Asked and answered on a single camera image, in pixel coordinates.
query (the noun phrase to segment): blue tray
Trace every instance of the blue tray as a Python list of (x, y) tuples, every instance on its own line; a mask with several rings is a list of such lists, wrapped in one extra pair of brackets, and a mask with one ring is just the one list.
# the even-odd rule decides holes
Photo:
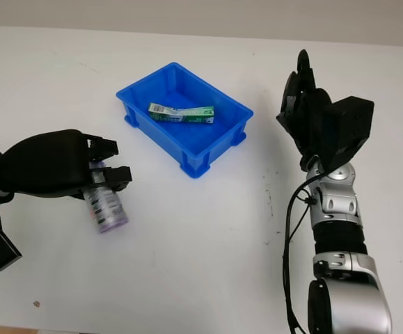
[[(246, 121), (253, 115), (178, 63), (164, 66), (116, 96), (125, 106), (125, 120), (165, 149), (191, 177), (200, 177), (230, 146), (240, 144), (246, 138)], [(155, 122), (148, 115), (151, 102), (181, 109), (214, 106), (214, 124)]]

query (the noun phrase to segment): wire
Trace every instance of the wire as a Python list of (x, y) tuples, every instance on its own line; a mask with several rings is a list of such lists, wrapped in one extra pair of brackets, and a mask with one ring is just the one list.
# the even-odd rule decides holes
[[(291, 302), (291, 284), (290, 284), (290, 242), (294, 237), (295, 232), (299, 229), (302, 220), (305, 218), (306, 213), (308, 212), (310, 206), (313, 203), (310, 193), (304, 189), (306, 186), (311, 184), (312, 182), (324, 177), (329, 174), (329, 172), (325, 172), (319, 175), (316, 175), (309, 180), (306, 180), (302, 184), (300, 184), (297, 189), (294, 191), (290, 198), (290, 202), (287, 206), (286, 210), (286, 224), (285, 224), (285, 247), (283, 249), (283, 290), (285, 292), (285, 300), (286, 300), (286, 313), (287, 313), (287, 322), (290, 327), (291, 334), (295, 334), (295, 329), (298, 328), (302, 334), (306, 334), (305, 330), (300, 326), (299, 321), (297, 320), (294, 311), (292, 309)], [(303, 191), (307, 194), (306, 198), (301, 198), (299, 196), (300, 192)], [(307, 204), (305, 211), (303, 212), (299, 222), (296, 224), (296, 227), (291, 231), (291, 213), (292, 207), (296, 199), (302, 200)]]

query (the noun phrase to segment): gray floor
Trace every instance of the gray floor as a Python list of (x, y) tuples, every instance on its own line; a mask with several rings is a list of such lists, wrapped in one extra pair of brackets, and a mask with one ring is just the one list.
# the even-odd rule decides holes
[(0, 26), (403, 46), (403, 1), (0, 0)]

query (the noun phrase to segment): small bottle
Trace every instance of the small bottle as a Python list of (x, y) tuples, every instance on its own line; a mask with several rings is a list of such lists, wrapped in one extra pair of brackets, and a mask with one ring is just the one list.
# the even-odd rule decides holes
[[(103, 168), (105, 163), (90, 162), (90, 169)], [(91, 172), (94, 183), (105, 182), (102, 171)], [(90, 210), (90, 215), (96, 222), (99, 232), (107, 232), (128, 222), (123, 205), (119, 201), (118, 194), (107, 186), (99, 186), (83, 191), (85, 201)]]

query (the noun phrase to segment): white tabletop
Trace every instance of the white tabletop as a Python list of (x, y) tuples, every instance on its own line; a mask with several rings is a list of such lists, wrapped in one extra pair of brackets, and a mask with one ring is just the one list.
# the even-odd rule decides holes
[[(16, 195), (1, 206), (23, 258), (0, 272), (0, 325), (102, 334), (288, 333), (285, 210), (304, 180), (276, 122), (306, 48), (333, 100), (375, 102), (353, 160), (365, 238), (403, 333), (403, 48), (59, 29), (0, 28), (0, 148), (75, 128), (118, 141), (132, 167), (130, 222), (100, 235), (83, 201)], [(247, 139), (193, 180), (124, 120), (116, 91), (177, 61), (251, 108)], [(301, 211), (296, 207), (296, 214)], [(292, 298), (307, 326), (309, 219), (292, 244)], [(33, 305), (40, 302), (40, 307)]]

